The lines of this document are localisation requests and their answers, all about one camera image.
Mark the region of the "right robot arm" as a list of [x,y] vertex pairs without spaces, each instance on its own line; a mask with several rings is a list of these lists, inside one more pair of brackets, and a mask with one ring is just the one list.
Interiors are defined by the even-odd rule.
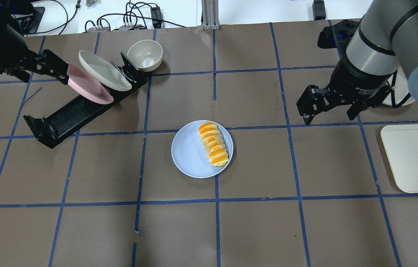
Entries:
[[360,22],[325,27],[318,47],[336,48],[340,59],[324,88],[307,86],[297,110],[306,125],[337,106],[354,120],[392,96],[388,79],[400,68],[408,94],[418,102],[418,0],[374,0]]

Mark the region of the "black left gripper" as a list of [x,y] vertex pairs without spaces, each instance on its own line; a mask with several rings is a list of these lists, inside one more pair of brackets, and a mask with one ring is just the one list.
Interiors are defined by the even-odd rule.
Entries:
[[13,76],[25,83],[29,82],[30,74],[35,72],[37,66],[43,76],[49,76],[63,85],[68,85],[68,63],[49,49],[42,53],[29,50],[26,45],[12,46],[5,44],[0,46],[0,75]]

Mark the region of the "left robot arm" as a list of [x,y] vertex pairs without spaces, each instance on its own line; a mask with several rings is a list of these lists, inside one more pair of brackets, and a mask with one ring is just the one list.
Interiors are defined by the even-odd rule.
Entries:
[[30,50],[9,20],[5,9],[0,9],[0,75],[6,74],[27,83],[30,74],[35,73],[68,84],[68,63],[48,49],[41,53]]

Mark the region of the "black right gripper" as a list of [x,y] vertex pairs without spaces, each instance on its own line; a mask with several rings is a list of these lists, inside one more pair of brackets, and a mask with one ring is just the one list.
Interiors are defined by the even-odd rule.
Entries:
[[347,110],[347,116],[352,121],[361,112],[376,106],[373,100],[390,77],[391,74],[379,76],[365,73],[348,60],[341,59],[334,68],[329,86],[307,86],[296,103],[297,110],[304,124],[310,125],[316,115],[354,102]]

